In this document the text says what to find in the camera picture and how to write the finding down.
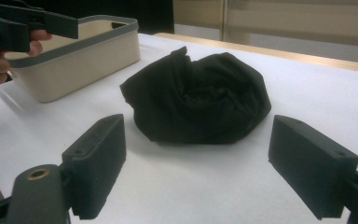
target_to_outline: white tabletop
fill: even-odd
[[[0,86],[0,189],[61,154],[95,121],[124,114],[127,160],[101,214],[73,223],[321,223],[268,162],[276,114],[300,119],[358,155],[358,72],[235,49],[139,35],[141,61],[49,104],[10,82]],[[230,52],[266,81],[272,110],[236,144],[150,142],[135,126],[119,89],[128,77],[187,46],[197,60]],[[346,223],[324,219],[322,223]]]

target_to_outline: black beanie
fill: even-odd
[[[151,141],[233,143],[270,111],[264,79],[229,53],[191,62],[186,47],[149,64],[121,91]]]

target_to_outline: black curtain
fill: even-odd
[[[112,15],[134,18],[139,33],[173,33],[172,0],[25,0],[30,6],[46,11],[83,18]]]

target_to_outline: beige storage bin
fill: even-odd
[[[6,55],[10,75],[39,102],[51,102],[140,60],[138,22],[92,16],[79,20],[79,38],[53,36],[37,57]]]

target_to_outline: human hand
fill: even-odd
[[[39,41],[41,40],[50,40],[52,38],[51,34],[48,34],[44,30],[34,30],[30,33],[30,51],[28,55],[31,57],[39,55],[42,51],[42,45]],[[10,64],[5,58],[5,53],[7,51],[0,50],[0,84],[4,83],[7,80],[7,71],[10,69]]]

